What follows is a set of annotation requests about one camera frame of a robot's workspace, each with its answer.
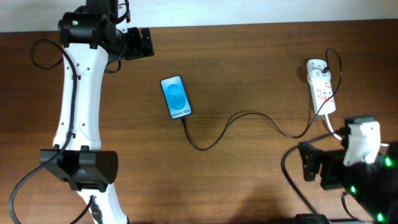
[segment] blue phone screen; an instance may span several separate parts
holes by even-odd
[[[192,114],[181,77],[176,76],[162,80],[161,84],[172,119]]]

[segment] white power strip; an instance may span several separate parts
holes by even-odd
[[[326,73],[322,73],[323,69],[326,67],[326,62],[319,59],[311,59],[307,63],[307,78],[311,87],[313,109],[315,112],[317,112],[322,104],[333,94],[330,83],[330,72],[327,71]],[[318,115],[330,114],[335,110],[336,105],[333,97],[323,105]]]

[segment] white cable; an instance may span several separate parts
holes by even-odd
[[[333,128],[331,127],[330,120],[329,120],[329,116],[328,116],[327,114],[324,114],[324,115],[323,115],[323,119],[326,121],[326,125],[328,126],[329,131],[330,131],[331,133],[334,133],[335,131],[334,131]],[[337,135],[336,133],[334,133],[333,136],[334,136],[335,138],[337,138],[337,140],[339,140],[339,141],[341,141],[341,140],[343,139],[342,137],[340,137],[340,136]]]
[[[329,131],[330,131],[331,133],[334,133],[335,131],[334,131],[333,128],[331,127],[330,120],[329,120],[329,116],[328,116],[327,114],[324,114],[324,115],[323,115],[323,119],[325,120],[326,125],[327,125],[328,128],[329,128]],[[335,138],[337,138],[339,141],[342,140],[342,137],[340,137],[340,136],[337,135],[336,133],[333,134],[333,136],[334,136]],[[390,144],[388,144],[388,143],[381,143],[380,146],[389,147]]]

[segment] led light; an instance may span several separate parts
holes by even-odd
[[[351,193],[355,194],[356,193],[356,189],[354,186],[351,186],[351,188],[349,189],[351,191]]]
[[[384,159],[384,162],[386,163],[386,166],[388,166],[388,167],[392,166],[392,161],[391,161],[390,158],[386,157],[386,158]]]
[[[383,217],[383,215],[381,215],[381,213],[379,213],[379,214],[377,215],[377,220],[378,220],[379,222],[383,222],[384,217]]]

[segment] blue circle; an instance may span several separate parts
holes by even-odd
[[[185,106],[185,98],[183,97],[184,91],[176,84],[172,84],[167,88],[169,93],[170,106],[175,110],[180,110]]]

